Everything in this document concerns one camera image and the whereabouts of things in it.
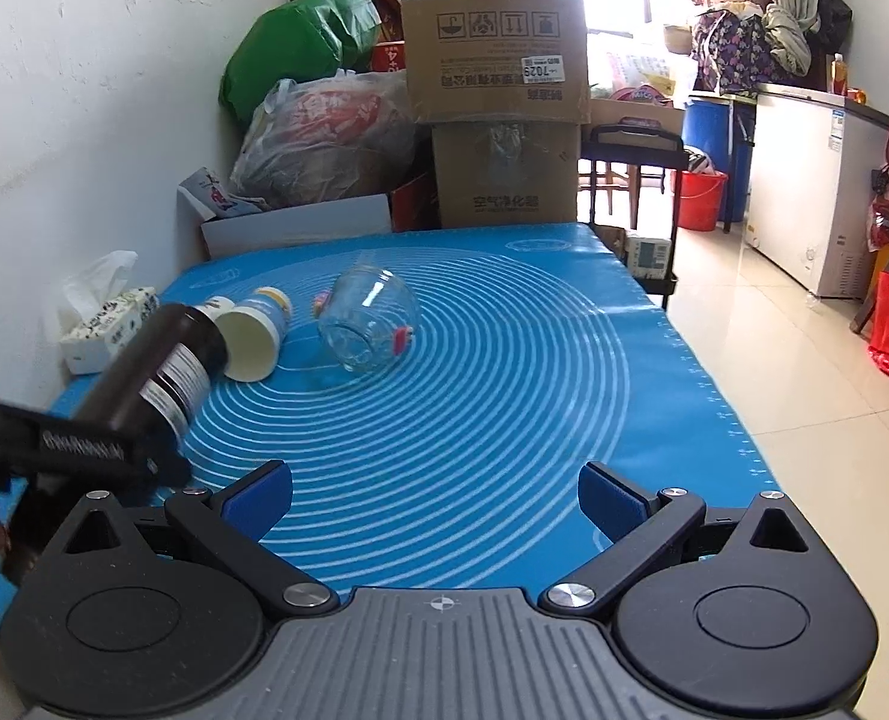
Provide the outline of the blue silicone baking mat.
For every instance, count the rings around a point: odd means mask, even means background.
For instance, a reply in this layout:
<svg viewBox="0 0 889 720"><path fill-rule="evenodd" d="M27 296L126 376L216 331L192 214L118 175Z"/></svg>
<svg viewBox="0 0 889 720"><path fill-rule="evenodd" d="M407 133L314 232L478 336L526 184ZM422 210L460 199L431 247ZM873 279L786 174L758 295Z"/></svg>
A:
<svg viewBox="0 0 889 720"><path fill-rule="evenodd" d="M362 376L327 353L309 312L357 265L399 275L420 314L402 358ZM261 286L295 307L277 369L215 387L185 451L213 489L284 461L293 504L265 543L337 592L542 592L605 548L577 505L589 461L714 507L773 486L668 316L579 224L264 250L190 268L166 299Z"/></svg>

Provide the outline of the left white paper cup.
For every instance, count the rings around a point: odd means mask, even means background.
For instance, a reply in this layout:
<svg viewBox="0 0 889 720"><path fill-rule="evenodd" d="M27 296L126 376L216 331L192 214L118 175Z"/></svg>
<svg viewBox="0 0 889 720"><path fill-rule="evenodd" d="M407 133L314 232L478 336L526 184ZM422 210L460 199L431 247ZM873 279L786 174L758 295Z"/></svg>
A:
<svg viewBox="0 0 889 720"><path fill-rule="evenodd" d="M211 296L211 298L205 299L200 304L195 304L193 309L199 310L205 317L215 322L218 317L234 309L234 301L226 296Z"/></svg>

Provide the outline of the blue plastic barrel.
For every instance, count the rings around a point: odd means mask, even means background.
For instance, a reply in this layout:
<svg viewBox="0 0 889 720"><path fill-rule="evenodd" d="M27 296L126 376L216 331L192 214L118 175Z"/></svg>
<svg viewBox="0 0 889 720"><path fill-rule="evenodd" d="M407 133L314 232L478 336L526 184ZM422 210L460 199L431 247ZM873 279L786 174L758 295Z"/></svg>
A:
<svg viewBox="0 0 889 720"><path fill-rule="evenodd" d="M692 94L685 104L684 143L703 151L728 176L719 221L741 224L749 198L750 163L757 106L747 101Z"/></svg>

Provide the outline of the upper brown cardboard box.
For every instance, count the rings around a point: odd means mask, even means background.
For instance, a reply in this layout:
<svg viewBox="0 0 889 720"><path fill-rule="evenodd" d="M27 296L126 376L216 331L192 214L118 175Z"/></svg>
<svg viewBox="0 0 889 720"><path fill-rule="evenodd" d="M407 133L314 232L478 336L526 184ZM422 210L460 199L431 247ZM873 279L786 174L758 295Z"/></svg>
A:
<svg viewBox="0 0 889 720"><path fill-rule="evenodd" d="M425 124L589 117L583 0L400 0L410 104Z"/></svg>

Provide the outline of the right white paper cup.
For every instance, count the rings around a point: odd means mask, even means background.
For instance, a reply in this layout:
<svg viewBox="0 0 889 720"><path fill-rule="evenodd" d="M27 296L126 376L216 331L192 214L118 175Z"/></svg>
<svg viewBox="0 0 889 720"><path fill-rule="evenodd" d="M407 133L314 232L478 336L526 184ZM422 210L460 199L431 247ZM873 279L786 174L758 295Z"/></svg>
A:
<svg viewBox="0 0 889 720"><path fill-rule="evenodd" d="M225 374L234 382L261 382L272 376L293 319L293 304L281 289L262 286L221 310L216 327L225 340Z"/></svg>

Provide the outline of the lower brown cardboard box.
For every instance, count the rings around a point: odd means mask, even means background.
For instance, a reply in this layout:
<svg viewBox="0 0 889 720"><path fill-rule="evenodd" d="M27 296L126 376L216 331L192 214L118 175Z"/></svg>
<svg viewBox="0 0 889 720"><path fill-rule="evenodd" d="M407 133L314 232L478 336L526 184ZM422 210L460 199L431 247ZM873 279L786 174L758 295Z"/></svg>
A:
<svg viewBox="0 0 889 720"><path fill-rule="evenodd" d="M579 137L555 122L433 125L442 226L572 223Z"/></svg>

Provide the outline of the brown cardboard box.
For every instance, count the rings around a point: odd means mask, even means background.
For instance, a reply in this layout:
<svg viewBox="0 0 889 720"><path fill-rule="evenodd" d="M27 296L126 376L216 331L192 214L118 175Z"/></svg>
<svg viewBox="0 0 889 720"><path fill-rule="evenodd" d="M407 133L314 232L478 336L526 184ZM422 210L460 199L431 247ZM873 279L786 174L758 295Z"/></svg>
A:
<svg viewBox="0 0 889 720"><path fill-rule="evenodd" d="M579 137L555 122L433 125L442 226L572 223Z"/></svg>
<svg viewBox="0 0 889 720"><path fill-rule="evenodd" d="M400 0L410 104L425 124L589 117L583 0Z"/></svg>

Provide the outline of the white tissue pack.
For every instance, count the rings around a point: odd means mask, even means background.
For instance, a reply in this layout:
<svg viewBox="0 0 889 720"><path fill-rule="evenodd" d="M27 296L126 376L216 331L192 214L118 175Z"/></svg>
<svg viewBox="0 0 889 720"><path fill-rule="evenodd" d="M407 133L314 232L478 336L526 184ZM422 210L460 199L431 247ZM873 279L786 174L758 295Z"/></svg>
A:
<svg viewBox="0 0 889 720"><path fill-rule="evenodd" d="M60 351L72 376L103 372L158 309L153 286L130 284L137 263L133 250L114 250L63 280Z"/></svg>

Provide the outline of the white printed paper bag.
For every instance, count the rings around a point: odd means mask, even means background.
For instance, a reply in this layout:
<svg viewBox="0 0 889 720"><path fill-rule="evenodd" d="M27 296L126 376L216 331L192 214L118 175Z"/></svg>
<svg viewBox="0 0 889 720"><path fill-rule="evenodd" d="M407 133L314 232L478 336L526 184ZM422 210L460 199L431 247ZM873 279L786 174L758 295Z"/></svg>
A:
<svg viewBox="0 0 889 720"><path fill-rule="evenodd" d="M199 171L190 174L179 188L216 218L241 218L270 210L264 199L241 197L226 190L220 177L208 167L200 167Z"/></svg>

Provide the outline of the black tumbler cup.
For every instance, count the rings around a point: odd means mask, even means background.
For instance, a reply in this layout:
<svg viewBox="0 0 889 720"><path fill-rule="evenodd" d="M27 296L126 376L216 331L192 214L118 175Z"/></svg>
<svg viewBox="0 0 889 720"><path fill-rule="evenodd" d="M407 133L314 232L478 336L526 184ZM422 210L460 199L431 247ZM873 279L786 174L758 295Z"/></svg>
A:
<svg viewBox="0 0 889 720"><path fill-rule="evenodd" d="M228 359L201 305L163 304L92 383L73 417L179 450Z"/></svg>

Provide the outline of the green plastic bag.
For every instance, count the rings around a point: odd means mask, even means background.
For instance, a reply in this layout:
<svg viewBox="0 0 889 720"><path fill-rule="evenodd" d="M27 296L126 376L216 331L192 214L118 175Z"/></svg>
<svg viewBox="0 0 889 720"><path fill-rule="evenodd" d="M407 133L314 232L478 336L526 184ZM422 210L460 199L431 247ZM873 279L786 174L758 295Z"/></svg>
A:
<svg viewBox="0 0 889 720"><path fill-rule="evenodd" d="M255 21L221 76L218 99L241 130L280 80L364 71L381 32L373 0L291 0Z"/></svg>

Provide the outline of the black metal cart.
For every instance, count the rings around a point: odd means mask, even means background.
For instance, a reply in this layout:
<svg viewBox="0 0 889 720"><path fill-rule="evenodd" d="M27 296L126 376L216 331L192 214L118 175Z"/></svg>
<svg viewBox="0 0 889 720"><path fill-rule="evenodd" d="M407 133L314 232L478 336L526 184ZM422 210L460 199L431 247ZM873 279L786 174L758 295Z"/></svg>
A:
<svg viewBox="0 0 889 720"><path fill-rule="evenodd" d="M679 239L682 182L689 155L679 133L669 132L661 125L646 125L631 121L620 124L591 125L581 138L579 158L588 161L589 169L579 174L579 185L587 185L589 192L589 221L597 226L597 195L607 195L607 208L613 211L613 194L618 190L628 193L630 229L636 231L639 224L639 205L645 172L661 172L661 187L671 183L671 231L669 231L668 255L657 275L634 275L648 296L661 299L661 309L668 310L669 302L677 289L675 254Z"/></svg>

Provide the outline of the floral purple bag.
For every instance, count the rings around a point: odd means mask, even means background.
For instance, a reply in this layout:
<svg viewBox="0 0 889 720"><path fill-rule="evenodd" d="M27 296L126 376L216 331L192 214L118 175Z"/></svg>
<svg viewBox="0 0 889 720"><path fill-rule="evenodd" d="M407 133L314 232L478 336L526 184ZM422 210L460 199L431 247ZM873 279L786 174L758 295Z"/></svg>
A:
<svg viewBox="0 0 889 720"><path fill-rule="evenodd" d="M701 13L693 27L696 86L719 96L755 96L758 88L783 78L771 55L762 16L727 8Z"/></svg>

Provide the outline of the clear glass jar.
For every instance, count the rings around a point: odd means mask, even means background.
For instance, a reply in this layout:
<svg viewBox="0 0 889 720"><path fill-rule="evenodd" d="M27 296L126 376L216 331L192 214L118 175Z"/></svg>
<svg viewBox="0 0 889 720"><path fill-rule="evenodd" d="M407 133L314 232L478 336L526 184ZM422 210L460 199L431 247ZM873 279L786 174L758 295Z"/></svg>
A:
<svg viewBox="0 0 889 720"><path fill-rule="evenodd" d="M387 268L355 265L312 301L328 351L353 374L389 366L407 351L420 323L417 298Z"/></svg>

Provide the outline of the white paper cup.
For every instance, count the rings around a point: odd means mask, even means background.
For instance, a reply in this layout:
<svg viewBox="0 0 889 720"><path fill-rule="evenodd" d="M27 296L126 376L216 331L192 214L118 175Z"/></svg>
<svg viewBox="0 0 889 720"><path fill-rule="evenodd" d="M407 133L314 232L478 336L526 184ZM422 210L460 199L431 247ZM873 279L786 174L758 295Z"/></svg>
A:
<svg viewBox="0 0 889 720"><path fill-rule="evenodd" d="M211 296L211 298L205 299L200 304L195 304L193 309L199 310L205 317L215 322L218 317L234 309L234 301L226 296Z"/></svg>
<svg viewBox="0 0 889 720"><path fill-rule="evenodd" d="M225 340L225 374L234 382L261 382L272 376L293 319L293 304L281 289L262 286L221 310L216 327Z"/></svg>

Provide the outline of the white flat cardboard box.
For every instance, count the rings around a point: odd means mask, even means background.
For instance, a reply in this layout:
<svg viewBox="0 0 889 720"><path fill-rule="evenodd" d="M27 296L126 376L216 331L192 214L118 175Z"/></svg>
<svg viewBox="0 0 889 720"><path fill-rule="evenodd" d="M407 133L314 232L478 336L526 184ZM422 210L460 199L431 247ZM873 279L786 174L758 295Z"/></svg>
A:
<svg viewBox="0 0 889 720"><path fill-rule="evenodd" d="M216 215L211 200L197 197L188 188L177 188L177 195L192 206L193 210L202 211L199 229L211 260L257 250L320 244L392 232L389 199L382 193L257 211L254 211L252 200L228 195L231 203L244 205L249 210L247 215L238 216Z"/></svg>

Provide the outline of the red plastic bucket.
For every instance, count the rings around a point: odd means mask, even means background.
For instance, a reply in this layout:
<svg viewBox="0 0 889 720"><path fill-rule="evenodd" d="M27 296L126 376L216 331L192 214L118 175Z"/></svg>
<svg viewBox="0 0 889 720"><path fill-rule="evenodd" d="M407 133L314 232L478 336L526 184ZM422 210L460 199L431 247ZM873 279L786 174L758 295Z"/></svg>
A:
<svg viewBox="0 0 889 720"><path fill-rule="evenodd" d="M680 197L679 226L695 232L713 231L718 226L726 185L728 176L721 171L680 171L675 176Z"/></svg>

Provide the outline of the white chest freezer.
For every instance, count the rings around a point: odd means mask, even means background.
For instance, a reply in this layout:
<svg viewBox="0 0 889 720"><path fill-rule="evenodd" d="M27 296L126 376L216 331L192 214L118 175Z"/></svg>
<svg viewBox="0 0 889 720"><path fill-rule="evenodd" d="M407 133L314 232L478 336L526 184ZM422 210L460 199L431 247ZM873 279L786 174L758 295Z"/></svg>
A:
<svg viewBox="0 0 889 720"><path fill-rule="evenodd" d="M819 299L861 299L867 213L889 117L846 96L765 85L757 96L744 241Z"/></svg>

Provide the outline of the clear plastic bag red contents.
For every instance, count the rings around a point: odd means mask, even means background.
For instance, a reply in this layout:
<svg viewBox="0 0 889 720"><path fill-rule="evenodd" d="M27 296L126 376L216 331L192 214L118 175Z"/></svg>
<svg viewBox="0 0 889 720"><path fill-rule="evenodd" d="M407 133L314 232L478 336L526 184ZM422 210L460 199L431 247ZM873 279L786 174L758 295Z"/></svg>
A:
<svg viewBox="0 0 889 720"><path fill-rule="evenodd" d="M255 107L229 182L273 208L387 192L417 143L405 71L285 78Z"/></svg>

